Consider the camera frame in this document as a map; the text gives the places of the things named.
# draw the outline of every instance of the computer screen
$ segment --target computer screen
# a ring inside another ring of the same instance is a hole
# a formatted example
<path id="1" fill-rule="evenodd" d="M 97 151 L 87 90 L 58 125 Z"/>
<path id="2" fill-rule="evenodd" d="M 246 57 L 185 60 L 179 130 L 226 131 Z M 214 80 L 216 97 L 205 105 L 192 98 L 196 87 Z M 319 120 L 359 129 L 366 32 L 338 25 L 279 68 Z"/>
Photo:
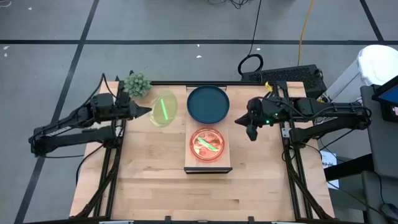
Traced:
<path id="1" fill-rule="evenodd" d="M 395 85 L 391 89 L 381 93 L 379 98 L 391 102 L 392 104 L 398 104 L 398 85 Z"/>
<path id="2" fill-rule="evenodd" d="M 386 84 L 378 87 L 374 91 L 372 99 L 398 107 L 398 75 Z"/>

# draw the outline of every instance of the succulent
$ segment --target succulent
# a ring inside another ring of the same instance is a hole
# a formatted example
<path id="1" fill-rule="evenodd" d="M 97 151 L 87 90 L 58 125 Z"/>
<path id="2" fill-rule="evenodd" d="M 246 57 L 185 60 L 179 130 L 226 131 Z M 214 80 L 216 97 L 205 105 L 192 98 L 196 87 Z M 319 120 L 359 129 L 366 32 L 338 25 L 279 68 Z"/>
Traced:
<path id="1" fill-rule="evenodd" d="M 152 88 L 150 81 L 142 73 L 131 73 L 124 81 L 124 88 L 130 94 L 130 97 L 143 98 Z"/>

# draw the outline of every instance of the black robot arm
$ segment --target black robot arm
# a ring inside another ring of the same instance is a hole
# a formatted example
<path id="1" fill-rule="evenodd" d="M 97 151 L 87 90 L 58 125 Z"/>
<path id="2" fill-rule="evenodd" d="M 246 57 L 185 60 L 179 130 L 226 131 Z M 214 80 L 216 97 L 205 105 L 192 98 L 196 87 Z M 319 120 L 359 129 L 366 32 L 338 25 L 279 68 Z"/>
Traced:
<path id="1" fill-rule="evenodd" d="M 311 138 L 320 138 L 344 128 L 366 129 L 371 123 L 371 111 L 357 102 L 321 103 L 313 98 L 292 98 L 287 101 L 269 93 L 263 98 L 249 100 L 247 109 L 248 112 L 235 123 L 246 127 L 246 133 L 252 141 L 257 138 L 257 127 L 290 120 L 306 122 L 317 117 L 336 118 L 306 129 L 291 129 L 289 134 L 292 144 L 307 143 Z"/>
<path id="2" fill-rule="evenodd" d="M 79 134 L 60 135 L 75 128 L 87 128 L 94 123 L 117 119 L 131 120 L 149 112 L 150 108 L 140 107 L 130 101 L 126 92 L 120 92 L 118 98 L 110 93 L 102 93 L 92 97 L 87 103 L 72 111 L 69 116 L 34 129 L 29 138 L 30 150 L 36 156 L 44 156 L 58 147 L 101 142 L 106 145 L 117 138 L 115 127 L 105 126 L 99 129 L 82 131 Z"/>

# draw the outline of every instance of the green petri dish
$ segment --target green petri dish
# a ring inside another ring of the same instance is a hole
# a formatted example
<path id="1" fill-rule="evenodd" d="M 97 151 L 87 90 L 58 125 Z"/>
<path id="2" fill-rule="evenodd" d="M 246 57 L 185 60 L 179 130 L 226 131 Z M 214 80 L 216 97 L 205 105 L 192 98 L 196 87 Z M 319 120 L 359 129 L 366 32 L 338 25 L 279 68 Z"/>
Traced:
<path id="1" fill-rule="evenodd" d="M 150 121 L 157 127 L 166 127 L 175 119 L 177 108 L 175 95 L 171 91 L 164 91 L 152 102 Z"/>

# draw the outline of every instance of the wooden table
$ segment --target wooden table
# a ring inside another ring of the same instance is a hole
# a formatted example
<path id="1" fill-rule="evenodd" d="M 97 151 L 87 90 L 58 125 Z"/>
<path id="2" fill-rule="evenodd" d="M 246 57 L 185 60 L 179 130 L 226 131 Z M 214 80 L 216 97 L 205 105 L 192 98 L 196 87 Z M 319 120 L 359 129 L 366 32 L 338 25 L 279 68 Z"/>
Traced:
<path id="1" fill-rule="evenodd" d="M 117 82 L 109 82 L 116 94 Z M 303 97 L 302 83 L 288 83 L 290 97 Z M 264 96 L 264 86 L 227 86 L 230 109 L 226 117 L 231 148 L 229 174 L 187 175 L 185 159 L 186 86 L 154 86 L 141 106 L 164 90 L 174 92 L 178 115 L 166 128 L 155 127 L 148 116 L 128 121 L 124 135 L 112 219 L 292 221 L 294 212 L 288 184 L 286 164 L 281 159 L 282 138 L 279 125 L 258 129 L 257 141 L 251 142 L 245 127 L 234 120 L 246 113 L 248 100 Z M 100 92 L 107 92 L 104 85 Z M 296 123 L 307 127 L 312 123 Z M 311 140 L 309 145 L 317 147 Z M 98 143 L 87 144 L 87 155 Z M 104 150 L 83 164 L 70 215 L 77 214 L 98 188 Z M 329 215 L 333 214 L 319 153 L 310 147 L 302 149 L 303 168 L 309 191 Z M 305 217 L 302 194 L 298 190 L 301 216 Z M 108 192 L 104 193 L 104 214 Z"/>

